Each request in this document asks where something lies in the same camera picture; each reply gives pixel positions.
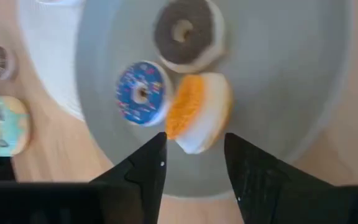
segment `plate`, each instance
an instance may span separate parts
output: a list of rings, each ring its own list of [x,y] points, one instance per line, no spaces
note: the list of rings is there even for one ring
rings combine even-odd
[[[66,7],[18,0],[17,11],[22,40],[39,80],[64,111],[83,121],[74,67],[81,5]]]
[[[139,60],[162,64],[153,43],[158,12],[168,0],[92,0],[78,34],[76,81],[86,123],[118,164],[159,131],[124,121],[115,81]],[[344,0],[215,0],[227,27],[227,54],[206,71],[225,74],[234,108],[232,132],[285,162],[310,146],[346,80],[351,21]],[[174,83],[182,75],[167,70]],[[187,155],[168,142],[164,193],[213,198],[231,191],[223,135],[208,151]]]

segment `wooden table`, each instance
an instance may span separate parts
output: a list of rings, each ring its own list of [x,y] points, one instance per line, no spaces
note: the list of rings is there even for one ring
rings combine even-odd
[[[358,184],[358,0],[347,86],[329,126],[295,165],[332,184]],[[15,50],[19,73],[0,81],[0,95],[21,99],[32,115],[29,148],[13,158],[19,181],[89,181],[112,167],[84,122],[61,110],[42,88],[21,41],[16,1],[0,0],[0,45]],[[242,223],[234,198],[184,201],[164,197],[160,223]]]

